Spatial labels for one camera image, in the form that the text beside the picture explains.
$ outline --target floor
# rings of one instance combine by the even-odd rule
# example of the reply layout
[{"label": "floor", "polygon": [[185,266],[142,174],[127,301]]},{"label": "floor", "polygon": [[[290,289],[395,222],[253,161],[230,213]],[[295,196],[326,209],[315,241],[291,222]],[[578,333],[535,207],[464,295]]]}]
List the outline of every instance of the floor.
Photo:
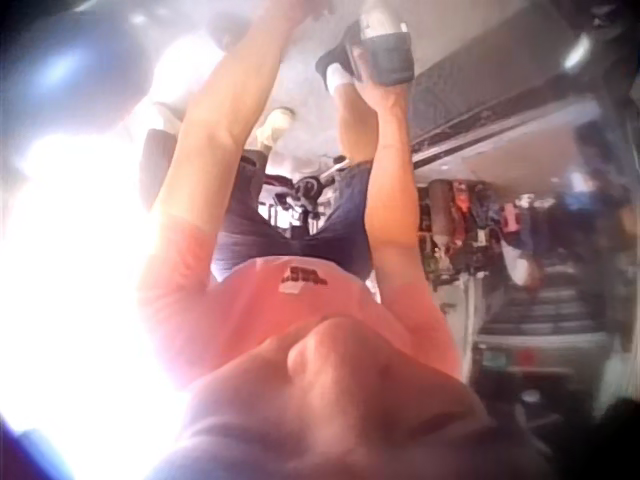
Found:
[{"label": "floor", "polygon": [[[250,14],[261,0],[189,0],[181,8],[194,19],[213,12]],[[336,14],[309,22],[296,35],[283,62],[267,111],[293,108],[297,121],[272,155],[272,173],[294,177],[322,173],[340,154],[336,116],[330,96],[314,70],[316,59],[357,19],[363,0],[334,1]],[[409,24],[418,72],[455,51],[526,5],[527,0],[391,0]]]}]

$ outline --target red shirt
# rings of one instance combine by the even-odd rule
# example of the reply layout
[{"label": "red shirt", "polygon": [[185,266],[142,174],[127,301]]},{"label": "red shirt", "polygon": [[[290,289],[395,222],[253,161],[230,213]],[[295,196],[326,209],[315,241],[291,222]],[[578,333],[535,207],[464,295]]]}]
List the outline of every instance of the red shirt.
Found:
[{"label": "red shirt", "polygon": [[460,359],[426,282],[382,291],[382,304],[358,278],[324,260],[269,257],[212,281],[215,239],[195,225],[164,219],[139,289],[142,318],[163,364],[182,387],[298,322],[348,316],[396,348],[459,378]]}]

